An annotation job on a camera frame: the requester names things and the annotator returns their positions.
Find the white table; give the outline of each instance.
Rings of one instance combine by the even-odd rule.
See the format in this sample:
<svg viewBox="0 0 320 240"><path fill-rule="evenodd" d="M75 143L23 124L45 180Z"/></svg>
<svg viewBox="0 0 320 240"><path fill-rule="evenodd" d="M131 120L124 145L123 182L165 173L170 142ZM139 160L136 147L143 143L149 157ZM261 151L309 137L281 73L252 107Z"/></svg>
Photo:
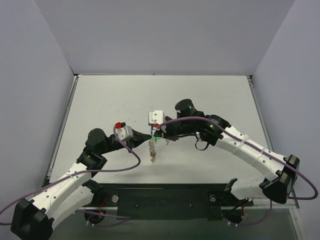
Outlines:
<svg viewBox="0 0 320 240"><path fill-rule="evenodd" d="M56 181L76 161L88 133L101 128L107 136L114 123L126 122L136 131L150 133L148 113L163 110L176 118L175 104L185 98L197 110L229 121L239 131L267 147L263 128L246 76L153 76L80 75L64 132L54 162L50 182ZM195 149L195 137L185 137L169 145L156 145L156 161L151 162L148 142L134 151L141 165L126 172L98 173L98 183L228 183L261 174L236 156L210 146ZM137 160L121 149L104 155L103 169L133 166Z"/></svg>

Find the black cylinder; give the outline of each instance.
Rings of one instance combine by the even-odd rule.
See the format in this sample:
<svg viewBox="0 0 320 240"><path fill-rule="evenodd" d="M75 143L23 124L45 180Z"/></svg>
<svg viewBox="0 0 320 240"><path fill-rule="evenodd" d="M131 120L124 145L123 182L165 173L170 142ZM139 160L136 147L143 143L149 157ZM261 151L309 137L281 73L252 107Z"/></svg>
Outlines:
<svg viewBox="0 0 320 240"><path fill-rule="evenodd" d="M191 117L197 112L191 99L188 98L179 101L174 108L176 110L177 118Z"/></svg>

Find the gray floor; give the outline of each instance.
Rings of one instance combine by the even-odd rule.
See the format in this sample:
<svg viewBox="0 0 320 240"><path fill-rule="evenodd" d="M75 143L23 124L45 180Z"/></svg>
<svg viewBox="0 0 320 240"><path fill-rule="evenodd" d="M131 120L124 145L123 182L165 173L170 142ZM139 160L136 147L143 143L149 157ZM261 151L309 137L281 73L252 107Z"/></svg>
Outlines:
<svg viewBox="0 0 320 240"><path fill-rule="evenodd" d="M260 219L266 209L247 210L246 222ZM104 224L115 220L106 219ZM225 220L132 220L109 228L86 227L82 213L63 221L50 240L297 240L288 209L274 209L271 216L254 226L227 226Z"/></svg>

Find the white wall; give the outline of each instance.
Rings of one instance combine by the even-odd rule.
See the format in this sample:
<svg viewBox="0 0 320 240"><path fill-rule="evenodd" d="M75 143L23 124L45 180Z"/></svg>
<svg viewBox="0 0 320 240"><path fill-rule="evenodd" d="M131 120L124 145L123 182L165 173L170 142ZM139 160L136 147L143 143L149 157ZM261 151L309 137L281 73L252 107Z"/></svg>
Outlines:
<svg viewBox="0 0 320 240"><path fill-rule="evenodd" d="M294 0L35 0L76 74L251 75Z"/></svg>
<svg viewBox="0 0 320 240"><path fill-rule="evenodd" d="M320 188L320 1L296 0L253 75L274 149L294 154L300 170ZM298 196L311 196L302 180ZM320 236L320 198L299 201L310 239Z"/></svg>
<svg viewBox="0 0 320 240"><path fill-rule="evenodd" d="M73 73L34 0L0 2L0 208L38 188ZM0 220L12 219L13 208ZM0 226L0 239L18 239Z"/></svg>

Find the red component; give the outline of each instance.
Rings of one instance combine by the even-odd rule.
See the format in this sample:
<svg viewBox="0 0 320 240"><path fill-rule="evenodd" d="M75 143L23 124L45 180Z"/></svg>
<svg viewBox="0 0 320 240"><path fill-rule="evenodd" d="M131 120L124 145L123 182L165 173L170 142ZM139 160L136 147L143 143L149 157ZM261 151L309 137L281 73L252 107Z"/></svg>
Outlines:
<svg viewBox="0 0 320 240"><path fill-rule="evenodd" d="M117 123L115 124L115 128L116 128L116 129L122 128L121 122L117 122Z"/></svg>

